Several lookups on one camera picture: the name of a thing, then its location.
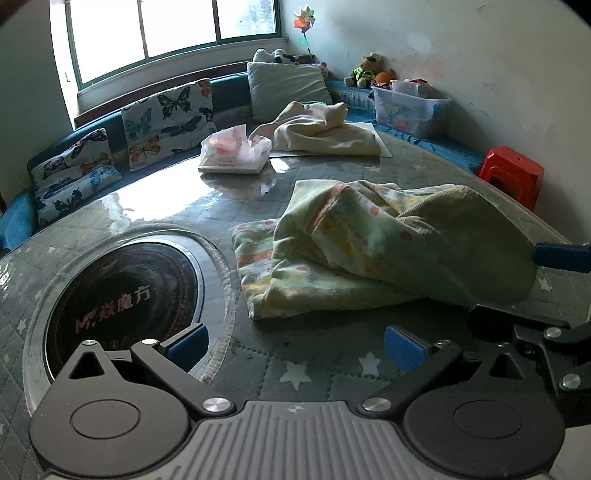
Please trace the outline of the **floral green children's shirt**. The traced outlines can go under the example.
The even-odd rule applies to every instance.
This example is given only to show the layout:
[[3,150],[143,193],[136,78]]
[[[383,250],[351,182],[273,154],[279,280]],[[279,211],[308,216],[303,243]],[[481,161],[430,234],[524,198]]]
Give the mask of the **floral green children's shirt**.
[[511,305],[535,281],[532,243],[464,185],[300,180],[283,215],[232,232],[253,319],[429,298]]

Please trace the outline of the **red plastic stool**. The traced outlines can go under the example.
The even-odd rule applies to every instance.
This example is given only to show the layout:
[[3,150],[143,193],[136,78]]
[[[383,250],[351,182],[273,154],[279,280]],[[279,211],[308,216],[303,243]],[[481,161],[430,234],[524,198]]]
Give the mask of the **red plastic stool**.
[[526,155],[500,146],[487,153],[479,177],[534,211],[544,173],[544,168]]

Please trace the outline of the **black round induction cooktop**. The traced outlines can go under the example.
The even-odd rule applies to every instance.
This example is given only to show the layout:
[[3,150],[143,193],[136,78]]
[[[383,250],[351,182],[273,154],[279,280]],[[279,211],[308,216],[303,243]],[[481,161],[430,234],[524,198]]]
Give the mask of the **black round induction cooktop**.
[[157,241],[116,248],[87,265],[51,310],[44,353],[56,377],[84,340],[127,350],[143,339],[167,340],[200,318],[204,276],[184,247]]

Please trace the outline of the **clear plastic storage box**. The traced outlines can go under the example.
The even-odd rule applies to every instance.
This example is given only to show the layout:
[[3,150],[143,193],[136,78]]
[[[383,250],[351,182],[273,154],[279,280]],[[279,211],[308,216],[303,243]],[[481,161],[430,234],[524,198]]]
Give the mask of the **clear plastic storage box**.
[[372,91],[378,124],[422,139],[445,133],[451,98],[423,98],[377,86]]

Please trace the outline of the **butterfly cushion left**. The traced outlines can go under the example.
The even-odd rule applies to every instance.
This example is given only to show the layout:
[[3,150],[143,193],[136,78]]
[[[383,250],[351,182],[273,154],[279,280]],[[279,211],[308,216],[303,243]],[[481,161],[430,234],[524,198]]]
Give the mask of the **butterfly cushion left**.
[[120,181],[104,128],[96,129],[62,153],[31,170],[38,224],[45,227]]

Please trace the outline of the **butterfly cushion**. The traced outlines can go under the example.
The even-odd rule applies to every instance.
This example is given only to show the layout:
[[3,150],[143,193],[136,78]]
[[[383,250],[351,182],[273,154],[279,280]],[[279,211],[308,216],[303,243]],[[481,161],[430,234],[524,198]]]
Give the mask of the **butterfly cushion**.
[[120,181],[104,128],[96,129],[62,153],[31,170],[38,224],[45,227]]
[[207,78],[135,101],[121,115],[132,172],[197,149],[217,131]]

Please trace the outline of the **orange plush toy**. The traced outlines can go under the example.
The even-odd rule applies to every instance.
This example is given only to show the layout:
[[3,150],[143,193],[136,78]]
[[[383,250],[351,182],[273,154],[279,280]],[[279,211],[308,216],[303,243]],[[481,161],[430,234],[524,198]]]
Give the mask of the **orange plush toy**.
[[372,80],[372,85],[380,88],[390,89],[392,82],[397,79],[397,74],[393,69],[377,73]]

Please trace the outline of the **teddy bear plush toy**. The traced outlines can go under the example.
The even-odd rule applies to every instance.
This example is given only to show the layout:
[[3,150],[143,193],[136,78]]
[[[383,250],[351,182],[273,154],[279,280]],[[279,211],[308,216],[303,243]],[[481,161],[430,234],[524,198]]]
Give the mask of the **teddy bear plush toy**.
[[376,52],[363,56],[360,65],[353,68],[349,76],[344,78],[344,83],[348,87],[366,89],[375,80],[377,74],[384,71],[383,57]]

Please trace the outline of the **cream folded garment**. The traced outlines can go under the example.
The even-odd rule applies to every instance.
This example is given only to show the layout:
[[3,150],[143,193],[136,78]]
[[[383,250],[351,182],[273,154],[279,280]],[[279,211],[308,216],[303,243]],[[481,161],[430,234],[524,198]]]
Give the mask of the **cream folded garment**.
[[276,119],[256,127],[249,138],[270,139],[271,148],[283,152],[318,155],[379,157],[382,152],[373,130],[346,121],[348,107],[293,101]]

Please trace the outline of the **pink tissue pack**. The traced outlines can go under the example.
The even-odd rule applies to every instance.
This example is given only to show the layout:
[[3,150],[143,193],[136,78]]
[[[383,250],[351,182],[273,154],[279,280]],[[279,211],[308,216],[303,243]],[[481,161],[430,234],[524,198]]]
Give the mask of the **pink tissue pack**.
[[201,142],[198,171],[206,174],[257,175],[270,160],[273,143],[246,136],[246,125],[212,133]]

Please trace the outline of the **butterfly cushion middle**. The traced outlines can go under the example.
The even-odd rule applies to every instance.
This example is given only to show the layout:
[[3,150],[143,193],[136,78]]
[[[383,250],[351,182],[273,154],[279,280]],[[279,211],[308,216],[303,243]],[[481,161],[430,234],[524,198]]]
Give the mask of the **butterfly cushion middle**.
[[207,78],[135,101],[121,115],[132,172],[197,149],[217,131]]

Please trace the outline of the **grey plain cushion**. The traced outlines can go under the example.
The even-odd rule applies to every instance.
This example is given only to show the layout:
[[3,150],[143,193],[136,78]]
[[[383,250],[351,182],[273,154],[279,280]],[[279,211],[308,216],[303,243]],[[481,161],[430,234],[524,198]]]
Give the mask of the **grey plain cushion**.
[[332,105],[325,79],[315,65],[249,62],[252,119],[263,124],[276,119],[290,102],[321,102]]

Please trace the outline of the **colourful pinwheel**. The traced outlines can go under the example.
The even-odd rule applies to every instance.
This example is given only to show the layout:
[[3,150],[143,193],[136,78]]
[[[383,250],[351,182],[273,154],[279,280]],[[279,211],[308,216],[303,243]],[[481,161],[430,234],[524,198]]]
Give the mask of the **colourful pinwheel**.
[[311,55],[311,47],[308,42],[308,31],[314,27],[315,24],[315,10],[310,6],[301,7],[300,10],[294,12],[294,29],[301,32],[303,36],[304,45],[307,47],[308,55]]

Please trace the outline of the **green framed window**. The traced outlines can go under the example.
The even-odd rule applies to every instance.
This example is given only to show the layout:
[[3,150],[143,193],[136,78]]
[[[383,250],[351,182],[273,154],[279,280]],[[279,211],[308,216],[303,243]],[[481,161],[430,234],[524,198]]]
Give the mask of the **green framed window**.
[[276,1],[66,1],[79,88],[174,54],[280,36]]

